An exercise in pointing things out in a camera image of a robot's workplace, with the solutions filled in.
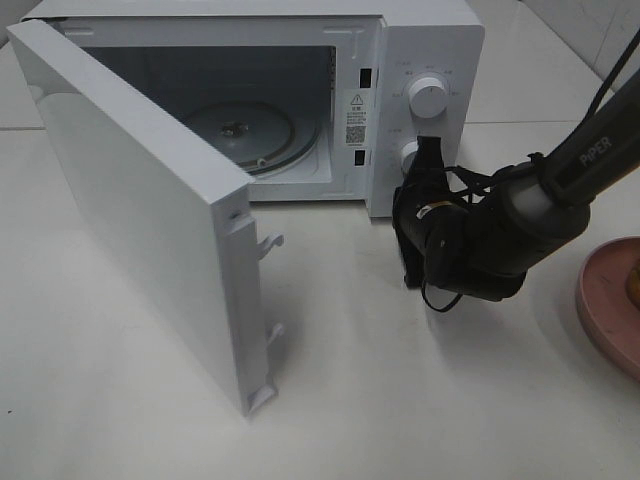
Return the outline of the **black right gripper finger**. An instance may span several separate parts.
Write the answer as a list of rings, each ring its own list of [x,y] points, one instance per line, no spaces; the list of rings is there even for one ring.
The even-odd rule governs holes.
[[[410,173],[423,173],[428,170],[443,171],[442,139],[437,136],[418,136],[417,150],[413,157]]]

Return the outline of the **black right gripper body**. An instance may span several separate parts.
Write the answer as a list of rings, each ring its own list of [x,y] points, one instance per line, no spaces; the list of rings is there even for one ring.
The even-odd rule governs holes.
[[[410,289],[477,289],[480,274],[464,259],[468,198],[480,183],[463,167],[408,173],[396,189],[392,224]]]

